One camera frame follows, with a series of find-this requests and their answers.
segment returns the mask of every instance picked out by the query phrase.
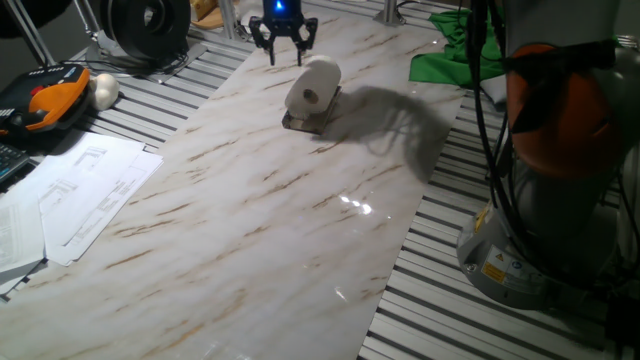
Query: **yellow warning label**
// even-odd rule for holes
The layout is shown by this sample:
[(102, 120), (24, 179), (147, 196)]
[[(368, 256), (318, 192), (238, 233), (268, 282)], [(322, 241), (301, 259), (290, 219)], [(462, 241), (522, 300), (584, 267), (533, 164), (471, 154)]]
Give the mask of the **yellow warning label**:
[(485, 206), (484, 209), (482, 209), (482, 211), (480, 211), (480, 213), (476, 216), (476, 226), (474, 227), (474, 232), (477, 234), (478, 231), (480, 231), (480, 228), (482, 227), (483, 221), (485, 216), (487, 216), (487, 211), (489, 211), (489, 206)]
[(502, 281), (504, 281), (505, 272), (491, 265), (488, 262), (484, 263), (484, 266), (482, 267), (482, 272), (488, 277), (492, 278), (493, 280), (501, 284), (502, 284)]

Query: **metal grating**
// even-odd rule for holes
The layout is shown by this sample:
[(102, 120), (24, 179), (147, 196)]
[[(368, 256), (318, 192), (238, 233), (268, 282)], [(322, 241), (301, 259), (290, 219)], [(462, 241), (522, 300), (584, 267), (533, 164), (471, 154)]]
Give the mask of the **metal grating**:
[[(307, 11), (366, 20), (384, 7), (382, 0), (303, 0), (303, 4)], [(432, 13), (455, 9), (423, 1), (407, 4), (400, 11), (407, 20), (406, 26), (433, 30), (435, 27), (427, 20)], [(207, 52), (187, 69), (162, 85), (119, 78), (123, 96), (115, 108), (90, 113), (77, 126), (142, 141), (147, 144), (147, 151), (154, 152), (255, 49), (250, 42), (224, 39), (220, 30), (193, 29), (189, 39), (201, 42)], [(455, 258), (458, 232), (488, 200), (484, 179), (487, 170), (473, 111), (468, 94), (406, 236), (359, 358), (601, 358), (602, 350), (611, 348), (611, 344), (603, 341), (606, 311), (603, 304), (587, 304), (574, 314), (514, 310), (484, 297), (461, 273)], [(497, 136), (500, 119), (497, 112), (487, 112), (492, 141)], [(615, 186), (607, 193), (606, 201), (617, 206)], [(17, 290), (28, 281), (25, 278)], [(633, 355), (632, 350), (621, 351), (621, 358), (632, 359)]]
[(141, 141), (145, 150), (155, 152), (255, 50), (253, 44), (196, 29), (188, 40), (199, 42), (207, 51), (164, 84), (118, 77), (116, 104), (105, 111), (88, 111), (76, 127)]
[[(496, 141), (502, 114), (483, 100)], [(604, 303), (574, 313), (499, 304), (462, 273), (456, 241), (489, 200), (486, 161), (469, 91), (389, 277), (360, 351), (378, 359), (601, 359)], [(607, 203), (618, 206), (617, 190)]]

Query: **white marble sheet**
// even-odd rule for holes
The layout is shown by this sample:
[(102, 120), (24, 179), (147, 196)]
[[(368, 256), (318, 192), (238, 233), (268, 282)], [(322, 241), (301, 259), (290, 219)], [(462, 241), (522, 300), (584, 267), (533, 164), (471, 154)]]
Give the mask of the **white marble sheet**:
[(281, 126), (290, 40), (275, 67), (256, 51), (85, 256), (0, 308), (0, 354), (356, 357), (462, 92), (407, 81), (439, 33), (314, 15), (310, 55), (343, 73), (327, 133)]

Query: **metal pole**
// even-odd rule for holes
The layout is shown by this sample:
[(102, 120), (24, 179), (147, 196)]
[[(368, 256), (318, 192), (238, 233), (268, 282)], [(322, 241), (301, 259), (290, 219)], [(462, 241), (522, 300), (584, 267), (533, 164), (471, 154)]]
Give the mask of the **metal pole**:
[(18, 0), (4, 0), (4, 4), (9, 9), (9, 13), (16, 23), (16, 26), (20, 29), (24, 41), (27, 43), (29, 50), (36, 58), (36, 61), (42, 67), (55, 65), (53, 56), (47, 49), (47, 46), (42, 41), (38, 29), (33, 25), (27, 10), (22, 5), (22, 1)]
[(224, 35), (234, 40), (236, 38), (236, 11), (233, 7), (233, 2), (232, 0), (219, 0), (218, 5), (220, 5), (220, 12), (224, 23)]
[(84, 31), (91, 37), (92, 40), (96, 41), (98, 39), (98, 32), (100, 32), (100, 25), (98, 25), (98, 20), (93, 13), (93, 9), (91, 8), (89, 1), (74, 0), (73, 2), (76, 4), (76, 8), (78, 9), (80, 18), (84, 23)]
[(397, 0), (385, 0), (384, 9), (376, 15), (373, 20), (385, 25), (404, 25), (405, 20), (397, 11)]

